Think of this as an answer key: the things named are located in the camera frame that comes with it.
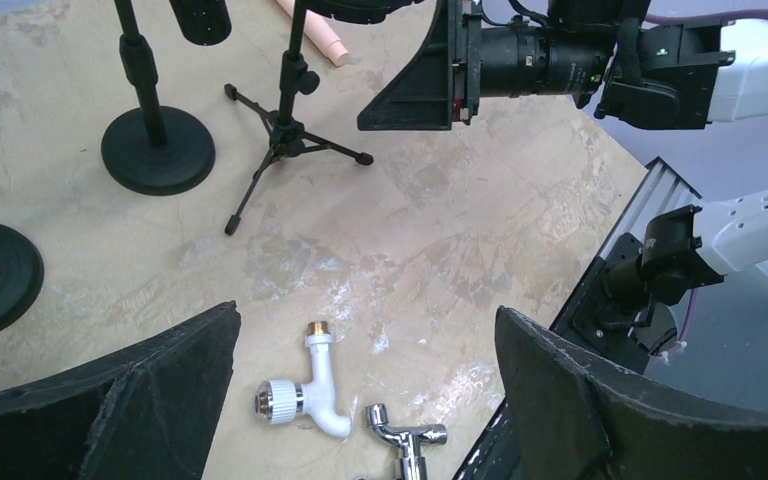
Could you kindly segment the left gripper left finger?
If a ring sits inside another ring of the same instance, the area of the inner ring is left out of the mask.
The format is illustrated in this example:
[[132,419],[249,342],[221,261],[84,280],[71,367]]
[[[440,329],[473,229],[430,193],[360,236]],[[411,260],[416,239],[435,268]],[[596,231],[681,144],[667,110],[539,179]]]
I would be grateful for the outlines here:
[[0,479],[198,479],[241,327],[218,304],[136,344],[0,391]]

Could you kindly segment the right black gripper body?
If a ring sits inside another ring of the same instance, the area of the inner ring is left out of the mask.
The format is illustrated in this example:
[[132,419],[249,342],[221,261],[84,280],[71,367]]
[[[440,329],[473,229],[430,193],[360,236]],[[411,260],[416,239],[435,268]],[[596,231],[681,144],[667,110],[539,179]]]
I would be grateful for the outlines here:
[[470,125],[480,101],[481,29],[480,1],[450,1],[453,120]]

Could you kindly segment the black tripod shock-mount stand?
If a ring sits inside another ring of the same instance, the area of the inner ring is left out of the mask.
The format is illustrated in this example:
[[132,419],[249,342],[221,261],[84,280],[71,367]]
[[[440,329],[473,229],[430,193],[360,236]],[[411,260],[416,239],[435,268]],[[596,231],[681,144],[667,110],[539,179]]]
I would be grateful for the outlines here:
[[387,15],[410,4],[409,1],[296,1],[290,9],[290,38],[281,59],[278,108],[267,111],[260,104],[240,93],[234,85],[224,86],[224,92],[229,99],[244,104],[258,114],[269,134],[268,150],[253,174],[252,182],[236,212],[231,215],[225,226],[226,235],[232,236],[236,232],[242,219],[242,212],[263,173],[268,167],[285,158],[332,150],[363,166],[369,166],[374,162],[374,157],[366,152],[349,149],[307,131],[304,124],[293,117],[296,96],[309,95],[320,85],[320,77],[309,69],[301,52],[308,13],[321,14],[347,23],[372,25],[383,22]]

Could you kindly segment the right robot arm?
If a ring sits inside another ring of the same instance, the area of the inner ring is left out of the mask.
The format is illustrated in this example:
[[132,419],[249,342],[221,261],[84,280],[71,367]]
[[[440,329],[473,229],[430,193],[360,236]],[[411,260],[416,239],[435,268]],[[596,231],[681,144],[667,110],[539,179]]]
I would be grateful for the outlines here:
[[[655,20],[645,1],[515,3],[504,23],[477,1],[441,1],[417,53],[361,111],[362,131],[448,130],[486,97],[570,96],[641,130],[698,130],[768,116],[768,12]],[[614,353],[657,305],[694,298],[768,261],[768,190],[689,204],[621,236],[556,328]]]

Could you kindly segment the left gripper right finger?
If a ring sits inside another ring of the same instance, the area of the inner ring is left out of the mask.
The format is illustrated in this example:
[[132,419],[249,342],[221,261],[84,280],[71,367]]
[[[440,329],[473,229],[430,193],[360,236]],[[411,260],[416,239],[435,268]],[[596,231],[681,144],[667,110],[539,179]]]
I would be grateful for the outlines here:
[[768,479],[768,413],[654,382],[499,307],[495,350],[528,479]]

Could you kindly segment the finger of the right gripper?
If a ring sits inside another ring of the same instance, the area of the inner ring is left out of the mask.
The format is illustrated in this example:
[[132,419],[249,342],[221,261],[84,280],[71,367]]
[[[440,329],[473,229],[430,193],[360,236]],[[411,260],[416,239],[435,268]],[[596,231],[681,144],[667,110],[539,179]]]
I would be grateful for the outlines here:
[[357,115],[361,131],[448,131],[453,123],[454,33],[448,1],[438,1],[416,54]]

